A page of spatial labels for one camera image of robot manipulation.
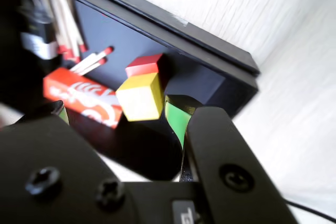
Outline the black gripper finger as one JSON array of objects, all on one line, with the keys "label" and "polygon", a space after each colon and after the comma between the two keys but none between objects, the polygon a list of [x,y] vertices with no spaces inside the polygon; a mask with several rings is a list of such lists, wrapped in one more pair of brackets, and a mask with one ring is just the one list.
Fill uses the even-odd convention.
[{"label": "black gripper finger", "polygon": [[123,184],[54,114],[1,130],[1,223],[137,223]]}]

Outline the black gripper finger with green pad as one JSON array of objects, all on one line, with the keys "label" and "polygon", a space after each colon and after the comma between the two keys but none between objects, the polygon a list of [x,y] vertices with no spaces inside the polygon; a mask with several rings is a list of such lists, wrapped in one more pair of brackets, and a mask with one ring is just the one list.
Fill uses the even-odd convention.
[{"label": "black gripper finger with green pad", "polygon": [[182,139],[213,223],[296,222],[224,109],[167,95],[165,118]]}]

